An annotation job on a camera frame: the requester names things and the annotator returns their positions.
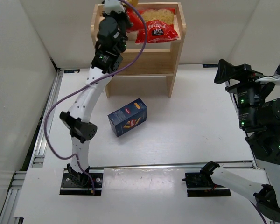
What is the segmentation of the red fusilli pasta bag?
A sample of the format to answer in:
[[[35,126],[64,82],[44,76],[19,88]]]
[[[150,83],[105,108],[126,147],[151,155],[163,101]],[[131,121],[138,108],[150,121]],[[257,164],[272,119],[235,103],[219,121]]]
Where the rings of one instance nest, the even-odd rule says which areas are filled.
[[[146,9],[140,11],[146,23],[147,43],[163,43],[179,38],[174,29],[174,8]]]
[[[129,4],[133,5],[134,8],[137,7],[138,5],[138,0],[126,0]],[[138,17],[138,15],[128,6],[125,4],[126,7],[126,13],[128,15],[129,21],[131,23],[131,27],[127,28],[127,32],[135,32],[143,29],[143,23],[141,19]]]

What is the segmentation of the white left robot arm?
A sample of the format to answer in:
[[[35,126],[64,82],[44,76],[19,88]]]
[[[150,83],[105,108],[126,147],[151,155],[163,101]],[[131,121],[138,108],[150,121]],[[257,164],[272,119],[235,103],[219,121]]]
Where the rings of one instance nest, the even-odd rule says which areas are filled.
[[[103,89],[112,77],[103,78],[117,71],[126,50],[126,31],[131,23],[126,13],[103,13],[95,44],[95,56],[91,62],[87,89],[83,90],[67,112],[60,113],[60,119],[69,128],[72,140],[72,153],[67,169],[71,180],[79,187],[85,186],[89,177],[88,152],[90,140],[97,126],[90,122],[91,114]]]

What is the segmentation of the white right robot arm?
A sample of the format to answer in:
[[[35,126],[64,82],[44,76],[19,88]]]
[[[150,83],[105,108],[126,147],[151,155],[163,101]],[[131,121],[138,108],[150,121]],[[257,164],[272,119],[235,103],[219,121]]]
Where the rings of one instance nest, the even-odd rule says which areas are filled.
[[[226,91],[237,96],[239,127],[247,133],[245,141],[270,182],[247,180],[212,161],[200,170],[200,177],[240,194],[265,217],[280,223],[280,98],[266,101],[280,85],[280,64],[274,75],[264,76],[248,64],[234,66],[220,59],[214,82],[222,84],[231,79],[237,83]]]

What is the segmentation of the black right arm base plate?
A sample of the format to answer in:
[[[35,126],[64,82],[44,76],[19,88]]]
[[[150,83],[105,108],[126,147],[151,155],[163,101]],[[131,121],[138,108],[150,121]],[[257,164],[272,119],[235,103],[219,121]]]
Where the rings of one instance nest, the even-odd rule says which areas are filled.
[[[230,197],[231,191],[215,184],[209,176],[200,173],[185,173],[187,197]]]

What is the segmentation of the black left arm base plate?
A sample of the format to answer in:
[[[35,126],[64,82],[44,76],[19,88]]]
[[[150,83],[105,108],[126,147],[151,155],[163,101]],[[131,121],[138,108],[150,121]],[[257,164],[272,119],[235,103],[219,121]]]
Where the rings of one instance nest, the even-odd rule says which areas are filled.
[[[104,171],[90,169],[89,175],[92,177],[95,190],[92,189],[92,182],[87,175],[83,174],[82,180],[78,180],[65,168],[63,170],[59,195],[100,196],[102,194]]]

